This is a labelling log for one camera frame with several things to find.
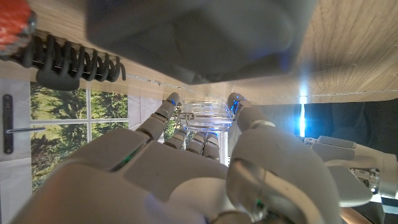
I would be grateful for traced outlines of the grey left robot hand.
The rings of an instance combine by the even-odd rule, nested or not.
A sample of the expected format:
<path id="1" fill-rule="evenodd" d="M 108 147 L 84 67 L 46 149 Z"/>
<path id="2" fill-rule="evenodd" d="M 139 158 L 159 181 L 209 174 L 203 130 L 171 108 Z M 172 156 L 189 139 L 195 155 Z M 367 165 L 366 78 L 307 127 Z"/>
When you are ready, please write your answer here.
<path id="1" fill-rule="evenodd" d="M 397 201 L 397 156 L 328 136 L 305 138 L 331 172 L 341 207 Z"/>

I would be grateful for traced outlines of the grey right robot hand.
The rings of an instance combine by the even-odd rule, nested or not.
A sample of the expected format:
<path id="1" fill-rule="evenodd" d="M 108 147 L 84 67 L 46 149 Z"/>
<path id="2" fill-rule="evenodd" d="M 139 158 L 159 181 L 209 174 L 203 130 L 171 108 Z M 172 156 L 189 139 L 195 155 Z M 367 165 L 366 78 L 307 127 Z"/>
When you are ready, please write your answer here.
<path id="1" fill-rule="evenodd" d="M 159 142 L 172 93 L 136 130 L 116 129 L 54 168 L 14 223 L 339 223 L 323 160 L 237 93 L 231 161 Z"/>

